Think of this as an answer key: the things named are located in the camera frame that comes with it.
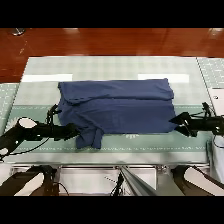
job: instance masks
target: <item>folded blue shirt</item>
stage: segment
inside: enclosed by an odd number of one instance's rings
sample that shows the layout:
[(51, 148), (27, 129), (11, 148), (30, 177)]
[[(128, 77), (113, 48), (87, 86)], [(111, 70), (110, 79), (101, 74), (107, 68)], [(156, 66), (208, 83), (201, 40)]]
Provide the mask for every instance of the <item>folded blue shirt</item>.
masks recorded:
[(167, 79), (59, 83), (59, 120), (80, 131), (77, 148), (101, 148), (103, 134), (167, 133), (176, 127)]

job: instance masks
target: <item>blue cloth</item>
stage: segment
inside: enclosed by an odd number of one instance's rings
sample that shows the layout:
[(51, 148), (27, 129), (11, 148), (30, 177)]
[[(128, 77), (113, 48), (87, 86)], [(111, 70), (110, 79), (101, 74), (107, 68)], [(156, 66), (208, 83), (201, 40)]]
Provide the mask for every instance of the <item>blue cloth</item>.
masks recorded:
[(59, 83), (62, 125), (80, 131), (77, 148), (101, 148), (103, 134), (167, 133), (176, 127), (167, 79)]

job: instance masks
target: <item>table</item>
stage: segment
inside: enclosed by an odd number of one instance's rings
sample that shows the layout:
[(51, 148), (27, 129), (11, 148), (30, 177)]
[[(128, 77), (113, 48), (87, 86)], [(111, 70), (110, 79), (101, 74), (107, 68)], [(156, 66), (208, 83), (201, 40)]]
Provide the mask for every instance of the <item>table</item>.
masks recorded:
[[(165, 74), (178, 79), (170, 83), (175, 98), (176, 114), (197, 113), (202, 102), (210, 99), (197, 58), (150, 56), (63, 56), (30, 57), (23, 78), (36, 75), (72, 74), (76, 80), (139, 79), (140, 74)], [(60, 93), (57, 81), (21, 82), (13, 103), (6, 130), (22, 116), (44, 122), (47, 110), (57, 104)], [(107, 135), (102, 149), (77, 150), (74, 139), (49, 140), (39, 149), (17, 156), (8, 156), (8, 163), (36, 164), (206, 164), (206, 143), (211, 134), (199, 132), (197, 138), (187, 138), (175, 131), (159, 135)], [(17, 152), (35, 147), (40, 142), (23, 142)]]

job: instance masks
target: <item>reddish-brown wooden surface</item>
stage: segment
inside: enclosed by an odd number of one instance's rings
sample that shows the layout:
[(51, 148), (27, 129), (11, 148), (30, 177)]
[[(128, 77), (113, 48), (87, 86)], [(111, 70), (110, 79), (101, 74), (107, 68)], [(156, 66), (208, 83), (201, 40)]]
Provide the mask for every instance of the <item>reddish-brown wooden surface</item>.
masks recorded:
[(224, 58), (221, 28), (0, 29), (0, 82), (18, 82), (29, 56), (156, 55)]

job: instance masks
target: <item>gray metal pole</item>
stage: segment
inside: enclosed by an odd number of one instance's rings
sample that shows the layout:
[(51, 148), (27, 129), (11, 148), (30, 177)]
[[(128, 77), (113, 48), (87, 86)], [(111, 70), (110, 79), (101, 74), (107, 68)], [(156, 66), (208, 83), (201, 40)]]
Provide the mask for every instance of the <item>gray metal pole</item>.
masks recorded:
[(120, 168), (121, 174), (125, 179), (132, 195), (134, 196), (158, 196), (156, 190), (148, 185), (137, 175), (130, 172), (126, 167)]

